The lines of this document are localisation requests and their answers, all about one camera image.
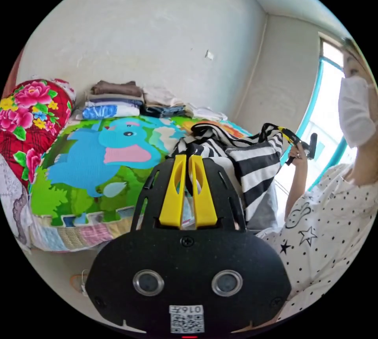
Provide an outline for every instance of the woman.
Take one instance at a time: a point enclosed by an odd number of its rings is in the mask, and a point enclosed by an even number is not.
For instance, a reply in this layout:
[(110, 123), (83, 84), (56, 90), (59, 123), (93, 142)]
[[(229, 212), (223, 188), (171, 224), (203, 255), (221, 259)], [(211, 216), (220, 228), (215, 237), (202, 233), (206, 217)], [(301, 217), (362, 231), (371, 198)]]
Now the woman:
[(354, 260), (377, 215), (377, 88), (350, 40), (343, 53), (340, 127), (348, 145), (358, 149), (356, 160), (353, 165), (330, 168), (319, 184), (306, 192), (306, 155), (301, 145), (291, 148), (296, 169), (285, 225), (266, 229), (258, 237), (280, 255), (292, 291), (280, 313), (264, 326), (302, 311), (323, 296)]

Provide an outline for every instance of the window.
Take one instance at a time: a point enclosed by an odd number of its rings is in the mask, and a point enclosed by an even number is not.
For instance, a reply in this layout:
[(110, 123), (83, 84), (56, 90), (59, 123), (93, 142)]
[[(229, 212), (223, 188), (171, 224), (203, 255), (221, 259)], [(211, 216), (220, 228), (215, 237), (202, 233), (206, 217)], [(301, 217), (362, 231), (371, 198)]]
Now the window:
[[(306, 189), (316, 184), (323, 173), (340, 162), (351, 163), (356, 152), (347, 147), (339, 125), (338, 99), (343, 74), (343, 55), (339, 48), (321, 40), (319, 71), (313, 96), (297, 131), (305, 142), (312, 133), (318, 134), (314, 160), (308, 163)], [(287, 195), (293, 182), (295, 167), (287, 166), (289, 150), (282, 157), (282, 169), (276, 176), (279, 218), (283, 219)]]

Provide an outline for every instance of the white wall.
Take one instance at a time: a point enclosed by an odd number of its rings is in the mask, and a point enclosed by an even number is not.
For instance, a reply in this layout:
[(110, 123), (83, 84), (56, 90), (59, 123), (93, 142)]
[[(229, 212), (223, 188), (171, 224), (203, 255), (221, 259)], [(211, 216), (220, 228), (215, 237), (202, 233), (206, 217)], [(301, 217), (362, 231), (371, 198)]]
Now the white wall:
[(268, 16), (261, 53), (235, 121), (256, 133), (265, 122), (296, 131), (315, 86), (319, 32), (305, 21)]
[(17, 82), (58, 77), (83, 90), (136, 80), (231, 114), (264, 23), (255, 0), (64, 0), (30, 37)]

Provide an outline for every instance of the stack of folded clothes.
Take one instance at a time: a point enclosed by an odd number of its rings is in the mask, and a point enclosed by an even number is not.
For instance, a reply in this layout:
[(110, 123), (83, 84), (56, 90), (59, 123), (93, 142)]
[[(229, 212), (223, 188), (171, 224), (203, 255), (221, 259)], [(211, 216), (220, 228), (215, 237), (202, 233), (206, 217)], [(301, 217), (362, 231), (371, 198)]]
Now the stack of folded clothes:
[(185, 116), (185, 104), (164, 87), (143, 88), (141, 113), (157, 118)]
[(211, 108), (200, 106), (196, 107), (192, 104), (186, 104), (185, 113), (190, 118), (206, 119), (209, 121), (227, 121), (227, 116), (222, 112), (215, 112)]
[(77, 119), (138, 116), (144, 103), (142, 89), (135, 81), (114, 84), (101, 80), (85, 97), (85, 108)]

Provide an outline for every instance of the window frame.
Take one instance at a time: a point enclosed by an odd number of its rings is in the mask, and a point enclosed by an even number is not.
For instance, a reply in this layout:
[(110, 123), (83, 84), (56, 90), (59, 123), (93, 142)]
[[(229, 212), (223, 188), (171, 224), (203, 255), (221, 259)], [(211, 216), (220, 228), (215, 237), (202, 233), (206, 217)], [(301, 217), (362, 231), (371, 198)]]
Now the window frame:
[[(305, 113), (305, 115), (302, 119), (302, 122), (301, 122), (301, 124), (300, 124), (300, 126), (299, 126), (299, 128), (296, 132), (296, 134), (299, 138), (301, 138), (303, 136), (304, 131), (309, 124), (309, 121), (310, 121), (310, 118), (311, 118), (312, 113), (314, 111), (315, 105), (317, 103), (317, 99), (318, 99), (319, 91), (320, 91), (320, 86), (321, 86), (321, 82), (322, 82), (322, 78), (323, 78), (324, 63), (329, 63), (330, 65), (334, 66), (338, 70), (343, 71), (343, 68), (339, 64), (337, 64), (334, 61), (332, 61), (331, 59), (325, 57), (324, 54), (323, 54), (323, 43), (327, 43), (327, 44), (329, 44), (333, 47), (338, 48), (339, 50), (342, 47), (341, 44), (340, 43), (335, 44), (331, 41), (328, 41), (327, 39), (323, 38), (321, 35), (319, 35), (319, 41), (320, 41), (320, 55), (319, 55), (319, 66), (318, 66), (318, 72), (317, 72), (317, 76), (316, 76), (316, 82), (315, 82), (314, 90), (313, 90), (308, 108), (307, 108), (306, 113)], [(339, 142), (339, 144), (337, 145), (337, 148), (336, 148), (334, 154), (332, 155), (330, 161), (328, 162), (328, 164), (326, 165), (324, 170), (320, 173), (320, 175), (315, 180), (315, 182), (308, 188), (308, 190), (311, 190), (316, 184), (318, 184), (318, 182), (320, 181), (320, 179), (322, 178), (324, 173), (330, 167), (333, 167), (340, 162), (340, 160), (341, 160), (342, 156), (344, 155), (346, 149), (347, 149), (347, 143), (345, 141), (345, 138), (342, 137), (342, 139)], [(281, 157), (281, 165), (282, 166), (288, 160), (289, 152), (290, 152), (290, 146), (288, 147), (288, 149), (285, 151), (285, 153)]]

